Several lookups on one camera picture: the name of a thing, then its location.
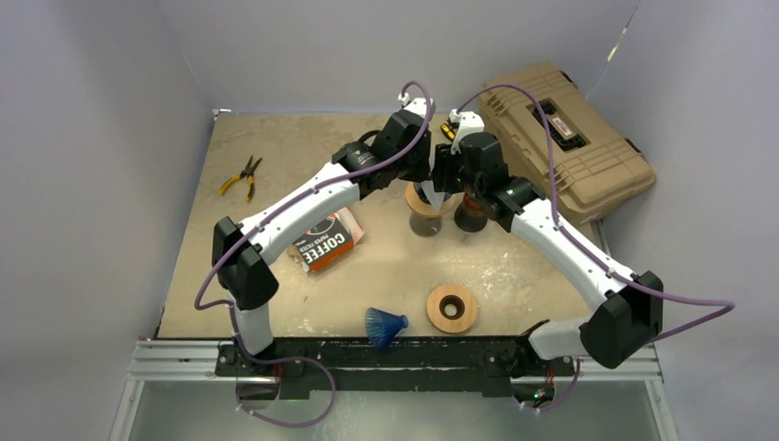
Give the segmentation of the grey glass carafe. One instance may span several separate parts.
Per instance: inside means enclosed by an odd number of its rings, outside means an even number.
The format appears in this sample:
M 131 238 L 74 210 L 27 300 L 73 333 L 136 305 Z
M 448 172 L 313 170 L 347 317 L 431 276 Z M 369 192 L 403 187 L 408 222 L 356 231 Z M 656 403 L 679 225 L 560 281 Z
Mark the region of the grey glass carafe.
M 413 211 L 409 217 L 409 226 L 412 232 L 420 237 L 433 237 L 440 233 L 442 220 L 440 217 L 429 218 Z

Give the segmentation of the red black coffee carafe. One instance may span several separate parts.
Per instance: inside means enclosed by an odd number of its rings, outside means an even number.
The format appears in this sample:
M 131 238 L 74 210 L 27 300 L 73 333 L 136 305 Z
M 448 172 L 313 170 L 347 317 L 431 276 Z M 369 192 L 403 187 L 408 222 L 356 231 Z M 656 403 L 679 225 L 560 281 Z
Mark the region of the red black coffee carafe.
M 488 221 L 480 205 L 468 194 L 464 193 L 455 211 L 454 220 L 463 232 L 480 232 Z

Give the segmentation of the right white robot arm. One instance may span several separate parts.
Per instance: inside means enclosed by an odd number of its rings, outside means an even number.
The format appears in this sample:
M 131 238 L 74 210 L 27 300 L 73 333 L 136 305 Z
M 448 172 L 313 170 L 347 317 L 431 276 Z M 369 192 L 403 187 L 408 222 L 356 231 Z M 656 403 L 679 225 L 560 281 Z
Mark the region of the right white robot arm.
M 436 190 L 469 197 L 487 219 L 541 253 L 591 310 L 528 331 L 515 350 L 524 372 L 536 374 L 564 356 L 587 356 L 614 369 L 660 334 L 660 278 L 616 262 L 559 215 L 540 187 L 511 175 L 494 135 L 472 133 L 459 147 L 436 145 L 431 177 Z

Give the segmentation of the orange coffee filter box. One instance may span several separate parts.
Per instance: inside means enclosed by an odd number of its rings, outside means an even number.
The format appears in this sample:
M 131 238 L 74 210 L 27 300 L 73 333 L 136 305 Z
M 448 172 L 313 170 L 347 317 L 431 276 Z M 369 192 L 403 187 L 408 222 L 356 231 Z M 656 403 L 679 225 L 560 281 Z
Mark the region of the orange coffee filter box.
M 363 238 L 365 230 L 349 208 L 339 209 L 308 229 L 287 249 L 306 272 L 321 272 Z

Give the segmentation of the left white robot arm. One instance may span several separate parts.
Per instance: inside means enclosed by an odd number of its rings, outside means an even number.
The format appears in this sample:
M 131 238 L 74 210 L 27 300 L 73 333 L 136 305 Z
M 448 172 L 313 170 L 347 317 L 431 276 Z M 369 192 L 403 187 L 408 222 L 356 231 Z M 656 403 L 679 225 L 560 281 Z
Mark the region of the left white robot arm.
M 343 144 L 303 185 L 271 207 L 240 222 L 229 217 L 214 226 L 212 268 L 195 300 L 198 310 L 212 279 L 227 293 L 232 336 L 240 347 L 238 363 L 261 376 L 274 363 L 270 301 L 279 283 L 271 266 L 301 235 L 327 216 L 379 191 L 404 172 L 401 162 L 414 153 L 428 165 L 431 118 L 403 108 L 380 130 L 370 130 Z

